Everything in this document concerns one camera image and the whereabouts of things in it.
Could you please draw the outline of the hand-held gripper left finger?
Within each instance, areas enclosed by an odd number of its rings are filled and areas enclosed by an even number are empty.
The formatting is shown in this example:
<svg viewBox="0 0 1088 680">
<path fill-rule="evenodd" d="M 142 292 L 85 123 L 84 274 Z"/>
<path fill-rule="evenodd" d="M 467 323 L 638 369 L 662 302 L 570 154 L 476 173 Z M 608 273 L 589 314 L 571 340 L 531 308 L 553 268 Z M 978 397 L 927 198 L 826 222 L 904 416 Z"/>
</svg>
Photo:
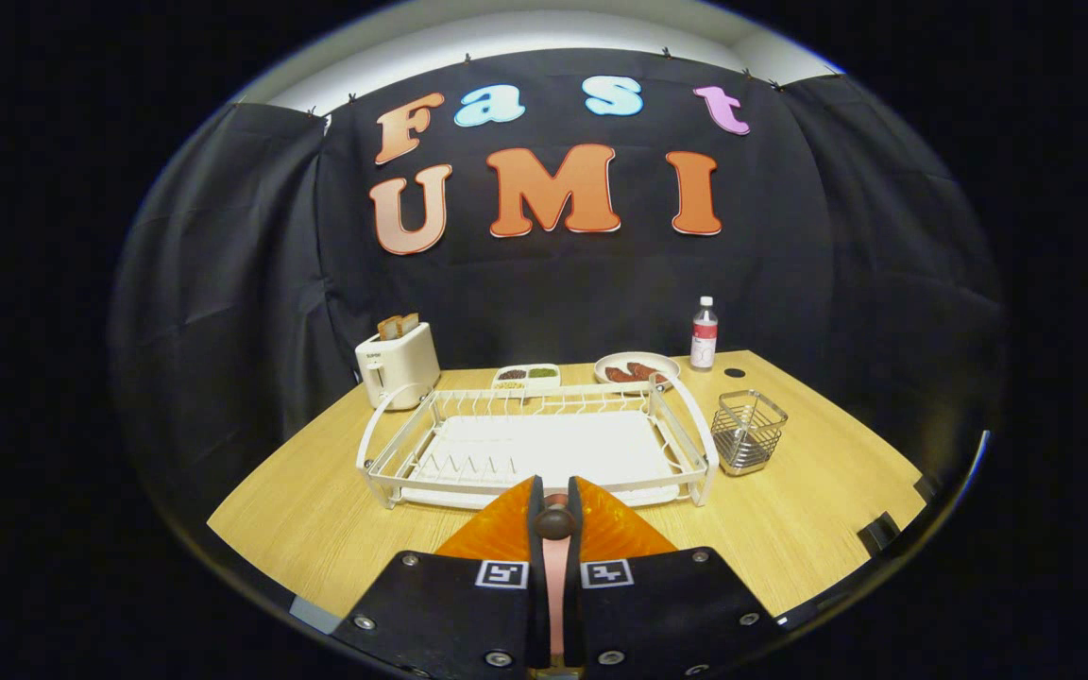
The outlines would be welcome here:
<svg viewBox="0 0 1088 680">
<path fill-rule="evenodd" d="M 502 492 L 437 551 L 401 551 L 341 620 L 339 644 L 428 679 L 527 679 L 551 659 L 543 485 Z"/>
</svg>

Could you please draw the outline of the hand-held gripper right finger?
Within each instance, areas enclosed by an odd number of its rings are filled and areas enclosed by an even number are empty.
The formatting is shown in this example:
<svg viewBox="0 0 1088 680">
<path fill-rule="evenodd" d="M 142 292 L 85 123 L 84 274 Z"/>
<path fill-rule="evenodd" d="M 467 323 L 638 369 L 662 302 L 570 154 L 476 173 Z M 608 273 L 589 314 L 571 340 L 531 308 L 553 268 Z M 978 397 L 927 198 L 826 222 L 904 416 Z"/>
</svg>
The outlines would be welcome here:
<svg viewBox="0 0 1088 680">
<path fill-rule="evenodd" d="M 678 551 L 580 477 L 569 511 L 562 655 L 588 679 L 710 679 L 780 641 L 780 625 L 713 548 Z"/>
</svg>

